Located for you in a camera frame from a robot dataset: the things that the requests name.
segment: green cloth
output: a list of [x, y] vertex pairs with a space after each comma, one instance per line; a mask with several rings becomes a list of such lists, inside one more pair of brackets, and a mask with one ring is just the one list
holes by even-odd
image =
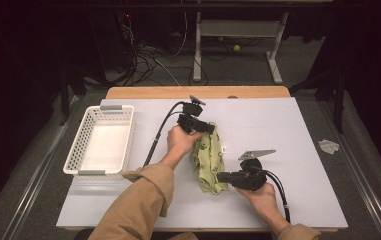
[[214, 132], [211, 135], [205, 133], [194, 143], [190, 160], [194, 167], [194, 173], [199, 176], [199, 185], [202, 191], [217, 195], [221, 190], [228, 190], [228, 184], [219, 183], [216, 177], [218, 172], [224, 172], [225, 167], [217, 131], [218, 127], [213, 122], [210, 124], [215, 125]]

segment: white basket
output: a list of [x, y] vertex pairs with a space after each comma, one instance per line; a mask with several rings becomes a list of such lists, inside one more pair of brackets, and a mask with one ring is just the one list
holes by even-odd
[[83, 179], [122, 178], [134, 133], [134, 107], [87, 108], [63, 167]]

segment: hand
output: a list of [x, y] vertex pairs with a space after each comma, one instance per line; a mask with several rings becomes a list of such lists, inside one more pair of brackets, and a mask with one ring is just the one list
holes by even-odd
[[278, 211], [274, 186], [270, 183], [265, 183], [264, 186], [256, 191], [240, 188], [236, 188], [236, 190], [249, 200], [255, 212], [264, 219], [277, 237], [290, 225], [281, 215], [280, 211]]
[[193, 143], [202, 136], [203, 133], [200, 132], [187, 134], [179, 125], [172, 127], [168, 132], [167, 138], [168, 152], [162, 158], [161, 163], [168, 165], [174, 170], [180, 160], [190, 152]]

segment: jacket sleeve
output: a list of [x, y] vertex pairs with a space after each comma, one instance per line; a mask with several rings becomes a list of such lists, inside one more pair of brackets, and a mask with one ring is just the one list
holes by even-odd
[[317, 240], [320, 234], [313, 228], [296, 224], [285, 228], [278, 236], [278, 240]]
[[160, 163], [127, 172], [134, 183], [109, 207], [89, 239], [150, 239], [172, 202], [174, 173]]

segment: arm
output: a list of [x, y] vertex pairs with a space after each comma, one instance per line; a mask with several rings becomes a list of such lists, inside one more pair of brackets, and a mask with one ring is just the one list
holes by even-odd
[[200, 136], [173, 127], [168, 152], [159, 163], [124, 174], [134, 183], [112, 203], [90, 239], [150, 239], [158, 216], [166, 216], [172, 201], [173, 170]]
[[270, 226], [272, 232], [275, 236], [278, 236], [279, 240], [318, 239], [320, 235], [318, 231], [301, 224], [292, 226], [286, 221], [280, 211], [278, 211], [274, 186], [270, 183], [265, 183], [257, 191], [239, 188], [236, 188], [236, 190], [249, 200], [255, 212]]

